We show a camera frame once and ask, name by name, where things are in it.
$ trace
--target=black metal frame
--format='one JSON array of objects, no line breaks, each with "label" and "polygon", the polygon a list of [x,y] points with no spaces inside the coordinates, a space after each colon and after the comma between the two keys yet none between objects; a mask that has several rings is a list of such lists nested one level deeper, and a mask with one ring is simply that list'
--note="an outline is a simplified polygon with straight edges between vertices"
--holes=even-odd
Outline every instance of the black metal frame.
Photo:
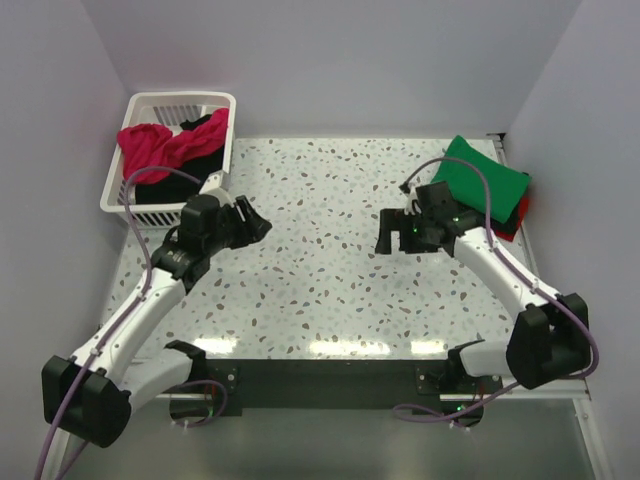
[{"label": "black metal frame", "polygon": [[[191,379],[209,377],[222,383],[229,394],[223,415],[239,416],[245,408],[391,410],[400,403],[423,405],[450,413],[470,402],[445,402],[441,395],[491,394],[502,387],[491,377],[466,377],[443,387],[440,379],[446,360],[194,360]],[[197,387],[174,393],[202,393]],[[219,407],[221,396],[216,396]],[[181,398],[171,402],[175,419],[206,415],[204,400]],[[476,423],[482,409],[465,417]]]}]

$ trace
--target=green cloth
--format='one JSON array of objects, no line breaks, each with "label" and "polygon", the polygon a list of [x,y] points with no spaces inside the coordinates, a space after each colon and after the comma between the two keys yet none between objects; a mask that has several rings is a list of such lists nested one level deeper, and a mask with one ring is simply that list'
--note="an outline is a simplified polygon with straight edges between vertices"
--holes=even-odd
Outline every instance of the green cloth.
[{"label": "green cloth", "polygon": [[[526,192],[531,177],[494,162],[459,135],[453,139],[445,156],[466,160],[484,174],[491,190],[491,218],[506,223]],[[482,180],[473,170],[460,163],[441,162],[431,183],[443,181],[449,184],[453,198],[482,213],[486,211]]]}]

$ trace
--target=red cloth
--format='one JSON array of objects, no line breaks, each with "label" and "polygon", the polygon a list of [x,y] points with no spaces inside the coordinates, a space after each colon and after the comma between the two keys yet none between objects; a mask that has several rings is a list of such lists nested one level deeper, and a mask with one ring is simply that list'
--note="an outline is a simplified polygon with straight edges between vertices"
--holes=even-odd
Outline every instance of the red cloth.
[{"label": "red cloth", "polygon": [[496,235],[500,238],[503,238],[509,242],[513,242],[513,239],[516,238],[516,233],[520,230],[520,226],[522,225],[522,221],[524,220],[524,216],[529,211],[529,195],[526,195],[520,199],[520,203],[518,203],[518,223],[516,224],[516,230],[513,233],[501,232],[499,229],[495,229]]},{"label": "red cloth", "polygon": [[[167,127],[145,123],[118,132],[118,145],[124,155],[125,181],[134,172],[151,165],[180,168],[185,162],[209,155],[224,145],[229,109],[216,110],[211,118],[192,131],[175,137]],[[169,172],[147,172],[136,183],[153,184],[169,176]]]}]

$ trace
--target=clothing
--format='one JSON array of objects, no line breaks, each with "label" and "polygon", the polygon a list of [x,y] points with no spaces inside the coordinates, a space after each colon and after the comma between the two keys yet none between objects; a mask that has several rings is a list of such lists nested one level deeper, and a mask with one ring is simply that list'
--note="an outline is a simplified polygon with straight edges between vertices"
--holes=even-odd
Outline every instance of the clothing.
[{"label": "clothing", "polygon": [[[167,127],[157,124],[121,130],[118,145],[124,155],[124,179],[128,180],[143,167],[162,165],[179,169],[189,160],[211,155],[224,145],[228,120],[229,109],[221,108],[194,130],[185,130],[175,137]],[[136,184],[154,184],[168,176],[168,172],[147,172],[136,178]]]},{"label": "clothing", "polygon": [[[484,213],[478,212],[469,205],[465,205],[462,202],[457,202],[458,207],[462,210],[474,210],[478,213],[478,218],[484,222]],[[498,222],[494,218],[491,219],[491,229],[495,232],[495,234],[502,238],[503,240],[507,240],[509,242],[513,242],[513,239],[518,233],[520,226],[522,225],[522,221],[524,220],[524,216],[527,214],[529,210],[529,196],[525,194],[518,203],[518,206],[511,212],[509,219],[505,223]]]},{"label": "clothing", "polygon": [[200,191],[210,174],[222,170],[224,148],[222,146],[211,155],[189,160],[178,169],[196,177],[200,183],[194,183],[180,175],[169,175],[153,185],[138,184],[133,187],[133,203],[150,205],[186,202]]},{"label": "clothing", "polygon": [[[494,162],[472,148],[461,136],[453,139],[445,156],[466,160],[484,174],[491,190],[491,218],[500,223],[507,222],[524,196],[531,177]],[[441,162],[431,183],[443,181],[447,182],[457,201],[485,212],[484,188],[473,170],[459,163]]]}]

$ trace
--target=terrazzo surface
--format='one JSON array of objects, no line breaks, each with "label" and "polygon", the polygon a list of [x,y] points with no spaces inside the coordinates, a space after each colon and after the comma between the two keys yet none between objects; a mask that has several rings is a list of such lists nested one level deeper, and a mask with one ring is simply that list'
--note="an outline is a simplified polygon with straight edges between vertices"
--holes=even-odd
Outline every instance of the terrazzo surface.
[{"label": "terrazzo surface", "polygon": [[[237,139],[230,191],[273,230],[225,250],[138,352],[175,339],[210,357],[445,358],[446,349],[510,335],[506,311],[476,275],[444,253],[374,254],[382,208],[404,206],[398,185],[450,139]],[[497,158],[489,140],[470,141]],[[425,169],[428,182],[437,166]],[[149,248],[164,231],[143,232]],[[521,234],[505,243],[526,264]],[[130,233],[103,321],[134,288],[142,254]]]}]

